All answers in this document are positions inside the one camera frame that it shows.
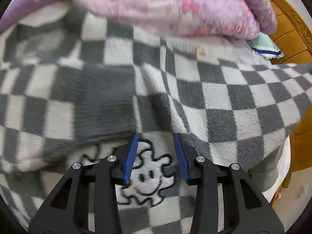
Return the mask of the grey garment on bed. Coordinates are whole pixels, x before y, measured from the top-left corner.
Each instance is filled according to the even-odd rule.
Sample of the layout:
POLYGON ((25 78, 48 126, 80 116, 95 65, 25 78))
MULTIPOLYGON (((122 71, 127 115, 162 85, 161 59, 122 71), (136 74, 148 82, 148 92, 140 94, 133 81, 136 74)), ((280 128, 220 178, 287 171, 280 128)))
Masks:
POLYGON ((284 151, 284 144, 269 154, 264 160, 248 170, 249 177, 261 192, 270 189, 278 179, 278 163, 284 151))

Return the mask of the white patterned bed blanket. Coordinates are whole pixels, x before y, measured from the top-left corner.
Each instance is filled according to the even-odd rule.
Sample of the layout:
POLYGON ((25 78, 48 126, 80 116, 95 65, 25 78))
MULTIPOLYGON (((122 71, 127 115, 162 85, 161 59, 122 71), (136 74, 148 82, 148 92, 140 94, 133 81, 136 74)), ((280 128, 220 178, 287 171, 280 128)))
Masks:
MULTIPOLYGON (((179 51, 194 52, 196 57, 208 61, 222 58, 246 64, 271 65, 271 60, 256 53, 244 40, 232 42, 219 36, 194 39, 169 37, 166 40, 179 51)), ((290 170, 290 154, 290 138, 286 137, 276 151, 251 169, 252 178, 261 187, 268 201, 273 200, 275 194, 279 192, 290 170)))

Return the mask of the grey white checkered cardigan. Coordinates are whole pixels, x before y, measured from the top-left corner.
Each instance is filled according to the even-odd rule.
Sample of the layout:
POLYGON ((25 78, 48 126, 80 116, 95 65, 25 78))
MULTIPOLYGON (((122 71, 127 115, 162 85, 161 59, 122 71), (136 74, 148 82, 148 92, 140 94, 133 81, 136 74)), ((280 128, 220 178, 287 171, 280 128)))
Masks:
POLYGON ((174 135, 247 173, 311 107, 310 63, 208 61, 166 39, 71 3, 1 34, 1 233, 28 233, 72 164, 98 163, 133 133, 129 183, 115 186, 122 233, 190 233, 197 187, 174 135))

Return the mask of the striped teal white pillow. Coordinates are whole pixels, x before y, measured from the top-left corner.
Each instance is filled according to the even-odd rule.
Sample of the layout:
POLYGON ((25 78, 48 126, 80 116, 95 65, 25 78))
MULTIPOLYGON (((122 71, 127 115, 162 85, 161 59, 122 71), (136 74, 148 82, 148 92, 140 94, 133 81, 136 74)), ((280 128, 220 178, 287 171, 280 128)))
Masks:
POLYGON ((247 41, 251 49, 266 60, 280 59, 284 57, 283 52, 276 46, 272 39, 262 32, 258 37, 247 41))

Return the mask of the purple pink floral duvet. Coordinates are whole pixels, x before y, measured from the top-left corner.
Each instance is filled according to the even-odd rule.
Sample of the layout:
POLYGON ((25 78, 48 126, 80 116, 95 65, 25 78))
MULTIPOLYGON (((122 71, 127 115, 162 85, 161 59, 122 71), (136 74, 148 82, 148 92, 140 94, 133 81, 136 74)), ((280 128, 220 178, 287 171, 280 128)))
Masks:
MULTIPOLYGON (((1 31, 59 0, 12 0, 1 31)), ((133 24, 159 35, 219 35, 252 40, 273 34, 277 20, 270 0, 71 0, 96 15, 133 24)))

